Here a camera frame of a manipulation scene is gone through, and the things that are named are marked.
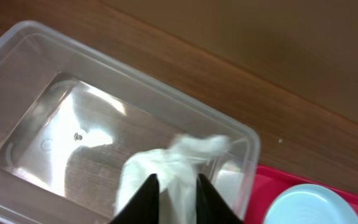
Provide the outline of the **white napkin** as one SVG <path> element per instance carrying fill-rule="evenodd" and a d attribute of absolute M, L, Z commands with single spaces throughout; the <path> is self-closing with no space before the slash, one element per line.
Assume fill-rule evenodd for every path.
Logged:
<path fill-rule="evenodd" d="M 224 135 L 201 139 L 183 134 L 167 149 L 135 153 L 122 167 L 114 216 L 122 213 L 149 175 L 155 174 L 159 184 L 160 223 L 195 223 L 198 166 L 229 148 L 229 138 Z"/>

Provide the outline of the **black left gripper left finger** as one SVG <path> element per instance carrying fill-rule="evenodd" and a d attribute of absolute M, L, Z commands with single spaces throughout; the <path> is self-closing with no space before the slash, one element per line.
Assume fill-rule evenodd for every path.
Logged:
<path fill-rule="evenodd" d="M 150 174 L 122 211 L 109 224 L 158 224 L 159 182 Z"/>

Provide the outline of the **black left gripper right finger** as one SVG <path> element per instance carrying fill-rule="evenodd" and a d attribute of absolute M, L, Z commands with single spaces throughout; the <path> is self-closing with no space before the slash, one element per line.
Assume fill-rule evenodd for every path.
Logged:
<path fill-rule="evenodd" d="M 197 224 L 243 224 L 204 174 L 196 183 Z"/>

